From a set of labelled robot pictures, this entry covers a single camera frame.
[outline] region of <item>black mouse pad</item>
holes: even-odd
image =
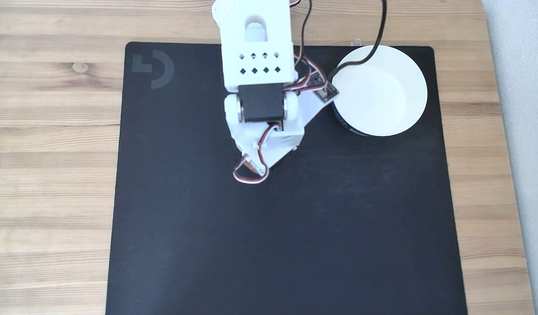
[[[326,72],[355,47],[309,47]],[[260,185],[236,182],[219,45],[126,48],[107,315],[467,313],[430,47],[393,137],[329,106]]]

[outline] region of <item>logo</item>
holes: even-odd
[[[170,57],[159,50],[153,50],[153,58],[160,60],[164,65],[164,74],[153,80],[150,84],[150,87],[155,90],[157,88],[162,88],[168,84],[171,78],[174,77],[174,62]],[[143,63],[143,55],[133,55],[133,67],[132,72],[135,73],[152,73],[153,65]]]

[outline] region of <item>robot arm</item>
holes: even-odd
[[[234,176],[259,183],[297,149],[305,125],[333,100],[286,91],[298,77],[289,0],[216,0],[212,12],[220,29],[224,84],[231,93],[224,104],[227,123],[243,156],[239,166],[260,177]]]

